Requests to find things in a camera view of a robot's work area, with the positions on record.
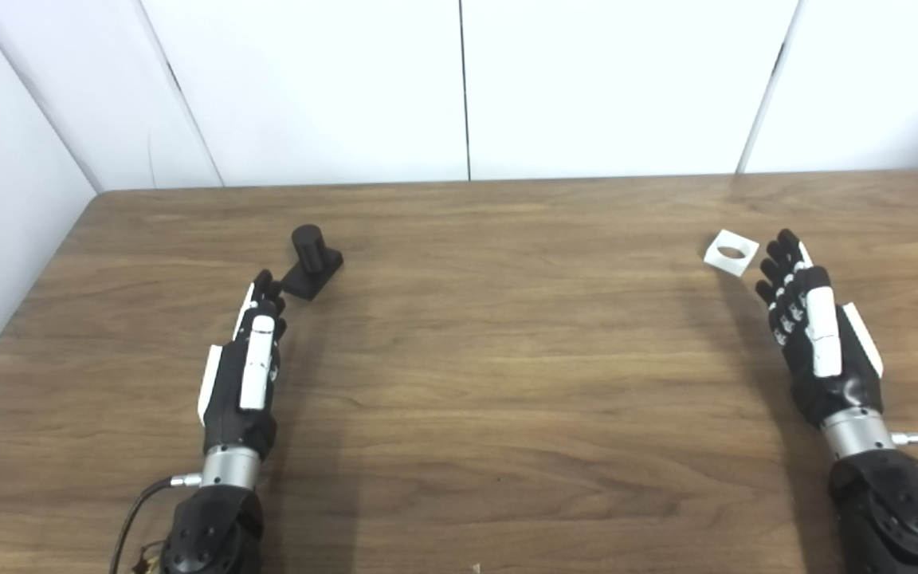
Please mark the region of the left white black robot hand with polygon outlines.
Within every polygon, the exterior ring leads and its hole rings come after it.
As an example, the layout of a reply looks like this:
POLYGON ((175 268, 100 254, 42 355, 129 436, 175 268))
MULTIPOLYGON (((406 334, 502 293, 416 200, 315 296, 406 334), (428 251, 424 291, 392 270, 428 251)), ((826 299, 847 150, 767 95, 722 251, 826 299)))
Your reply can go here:
POLYGON ((234 446, 269 457, 277 436, 271 406, 287 331, 283 289, 263 269, 245 294, 226 344, 211 346, 202 379, 199 418, 202 453, 234 446))

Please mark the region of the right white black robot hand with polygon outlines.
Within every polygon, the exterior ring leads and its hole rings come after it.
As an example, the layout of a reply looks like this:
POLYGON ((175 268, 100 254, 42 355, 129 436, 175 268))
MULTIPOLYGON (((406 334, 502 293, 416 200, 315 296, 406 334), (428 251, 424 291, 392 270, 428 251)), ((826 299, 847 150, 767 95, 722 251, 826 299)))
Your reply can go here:
POLYGON ((830 273, 783 229, 766 248, 755 293, 790 374, 802 417, 821 426, 842 411, 883 411, 883 362, 853 302, 835 297, 830 273))

